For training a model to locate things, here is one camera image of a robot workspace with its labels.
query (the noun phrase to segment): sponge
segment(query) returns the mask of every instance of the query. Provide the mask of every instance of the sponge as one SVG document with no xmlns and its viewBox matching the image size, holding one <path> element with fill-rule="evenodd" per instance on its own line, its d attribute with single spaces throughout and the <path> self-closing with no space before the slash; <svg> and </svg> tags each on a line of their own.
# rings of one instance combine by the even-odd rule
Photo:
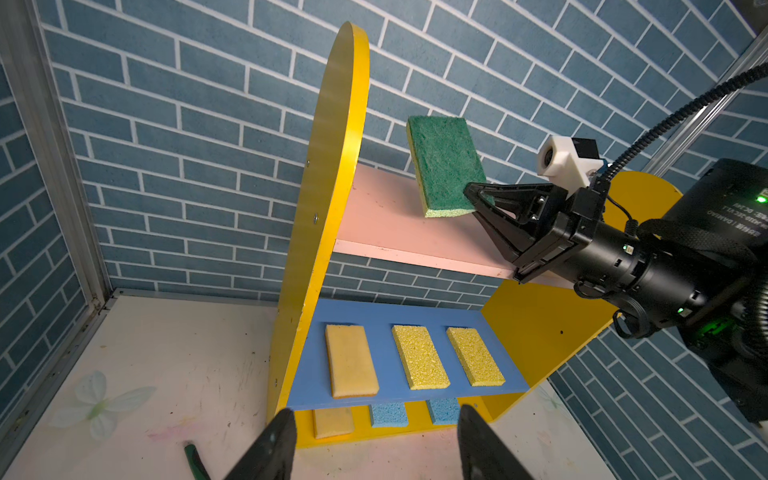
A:
<svg viewBox="0 0 768 480">
<path fill-rule="evenodd" d="M 364 327 L 327 325 L 326 345 L 334 399 L 379 393 L 379 380 L 373 368 Z"/>
<path fill-rule="evenodd" d="M 411 158 L 425 217 L 458 217 L 475 208 L 464 196 L 470 182 L 484 184 L 467 121 L 455 117 L 409 117 L 406 125 Z"/>
<path fill-rule="evenodd" d="M 411 390 L 447 389 L 451 385 L 425 326 L 395 325 L 392 334 Z"/>
<path fill-rule="evenodd" d="M 504 376 L 476 329 L 451 327 L 448 338 L 472 386 L 504 385 Z"/>
<path fill-rule="evenodd" d="M 349 407 L 315 410 L 314 414 L 316 439 L 327 439 L 355 431 L 355 421 Z"/>
<path fill-rule="evenodd" d="M 379 427 L 407 427 L 408 414 L 405 403 L 377 403 L 371 405 L 371 426 Z"/>
<path fill-rule="evenodd" d="M 433 425 L 456 425 L 462 411 L 457 399 L 427 400 L 427 409 Z"/>
</svg>

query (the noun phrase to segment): blue sponge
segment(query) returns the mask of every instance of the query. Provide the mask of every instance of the blue sponge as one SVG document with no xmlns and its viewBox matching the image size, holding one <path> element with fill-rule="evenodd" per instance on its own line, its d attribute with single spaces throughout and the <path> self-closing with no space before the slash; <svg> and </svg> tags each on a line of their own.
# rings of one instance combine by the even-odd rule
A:
<svg viewBox="0 0 768 480">
<path fill-rule="evenodd" d="M 371 405 L 371 426 L 378 427 L 407 427 L 408 414 L 405 403 L 377 403 Z"/>
<path fill-rule="evenodd" d="M 457 399 L 427 400 L 429 416 L 434 425 L 456 425 L 462 408 Z"/>
</svg>

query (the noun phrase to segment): yellow side panel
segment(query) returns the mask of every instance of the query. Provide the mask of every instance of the yellow side panel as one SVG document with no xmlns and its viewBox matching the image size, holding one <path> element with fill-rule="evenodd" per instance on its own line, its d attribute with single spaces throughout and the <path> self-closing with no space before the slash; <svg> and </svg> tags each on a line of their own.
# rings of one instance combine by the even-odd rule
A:
<svg viewBox="0 0 768 480">
<path fill-rule="evenodd" d="M 486 422 L 491 421 L 491 416 L 485 408 L 481 397 L 467 397 L 458 399 L 461 405 L 467 404 L 475 407 L 480 416 Z M 315 438 L 315 426 L 312 410 L 295 412 L 296 415 L 296 447 L 305 449 L 320 445 L 331 445 L 344 442 L 361 442 L 363 440 L 382 439 L 406 433 L 430 432 L 432 430 L 448 429 L 451 425 L 433 425 L 429 416 L 426 402 L 407 402 L 408 414 L 407 427 L 381 427 L 374 429 L 371 426 L 371 414 L 368 406 L 352 407 L 352 417 L 355 420 L 355 431 L 348 435 L 337 435 L 326 439 Z"/>
<path fill-rule="evenodd" d="M 642 172 L 621 172 L 611 185 L 611 197 L 640 223 L 661 218 L 681 196 L 672 184 Z M 604 219 L 619 230 L 627 221 L 610 203 Z M 610 303 L 579 298 L 573 290 L 506 280 L 482 314 L 534 389 L 609 326 L 615 311 Z M 497 419 L 525 395 L 482 398 L 488 414 Z"/>
<path fill-rule="evenodd" d="M 270 357 L 268 414 L 288 401 L 355 176 L 366 119 L 368 36 L 345 23 L 333 43 L 312 123 Z"/>
</svg>

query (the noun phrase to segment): metal post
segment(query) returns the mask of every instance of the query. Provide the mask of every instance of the metal post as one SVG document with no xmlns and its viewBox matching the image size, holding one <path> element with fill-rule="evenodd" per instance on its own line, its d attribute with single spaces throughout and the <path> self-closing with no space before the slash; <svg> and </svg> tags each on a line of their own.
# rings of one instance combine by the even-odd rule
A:
<svg viewBox="0 0 768 480">
<path fill-rule="evenodd" d="M 752 42 L 752 45 L 730 66 L 720 78 L 720 82 L 728 80 L 752 67 L 756 67 L 768 60 L 768 28 L 758 35 Z M 643 169 L 644 172 L 663 176 L 667 170 L 677 161 L 682 154 L 688 150 L 688 147 L 696 141 L 701 132 L 710 126 L 717 115 L 725 110 L 725 107 L 739 94 L 734 92 L 721 98 L 713 104 L 699 110 L 695 115 L 691 115 L 685 120 L 680 128 L 672 135 L 667 143 L 661 146 L 656 154 L 650 159 L 648 165 Z"/>
<path fill-rule="evenodd" d="M 32 0 L 0 2 L 0 57 L 83 294 L 99 310 L 111 285 Z"/>
</svg>

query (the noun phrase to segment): shelving unit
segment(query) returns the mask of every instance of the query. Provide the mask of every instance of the shelving unit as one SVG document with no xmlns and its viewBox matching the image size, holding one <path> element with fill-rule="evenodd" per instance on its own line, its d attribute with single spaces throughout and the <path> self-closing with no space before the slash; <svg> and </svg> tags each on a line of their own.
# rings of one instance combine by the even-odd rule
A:
<svg viewBox="0 0 768 480">
<path fill-rule="evenodd" d="M 513 274 L 474 217 L 425 219 L 415 180 L 357 167 L 368 85 L 368 38 L 347 23 L 336 37 L 320 88 L 271 346 L 268 413 L 275 415 L 286 406 L 296 410 L 300 448 L 446 428 L 432 424 L 425 398 L 458 396 L 459 403 L 474 406 L 492 422 L 602 331 L 615 310 L 606 302 L 579 298 L 570 283 L 553 275 L 526 285 L 505 280 L 481 312 L 457 316 L 453 310 L 357 303 L 352 306 L 355 319 L 347 320 L 366 324 L 380 398 L 330 399 L 324 325 L 344 323 L 339 314 L 352 308 L 347 302 L 319 301 L 332 251 L 502 279 Z M 642 222 L 661 217 L 681 195 L 659 177 L 624 172 L 614 180 L 611 196 Z M 604 218 L 624 228 L 626 218 L 616 207 L 608 205 Z M 391 348 L 394 341 L 389 353 L 384 347 L 392 338 L 385 330 L 404 318 L 411 325 L 434 323 L 430 335 L 444 365 L 454 360 L 458 364 L 458 359 L 441 328 L 474 323 L 485 332 L 481 335 L 489 349 L 493 345 L 500 367 L 505 364 L 505 376 L 510 368 L 516 370 L 504 386 L 514 389 L 459 388 L 466 377 L 458 364 L 458 372 L 449 371 L 452 387 L 456 384 L 450 395 L 438 390 L 406 392 L 402 364 Z M 380 346 L 381 356 L 376 353 Z M 412 400 L 406 402 L 409 425 L 372 428 L 367 405 L 379 400 Z M 315 439 L 312 409 L 341 405 L 352 406 L 355 432 Z"/>
</svg>

